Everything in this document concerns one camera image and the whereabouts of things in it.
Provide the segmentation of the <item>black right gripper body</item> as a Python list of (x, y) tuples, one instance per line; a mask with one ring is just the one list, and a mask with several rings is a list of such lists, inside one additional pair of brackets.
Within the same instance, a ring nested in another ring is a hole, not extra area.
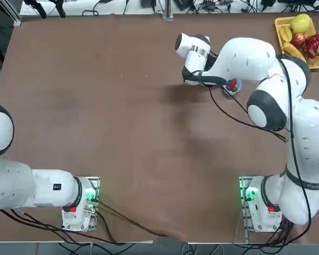
[(210, 70), (212, 66), (214, 65), (214, 63), (216, 62), (217, 58), (218, 58), (218, 54), (215, 54), (212, 51), (210, 51), (205, 64), (205, 70)]

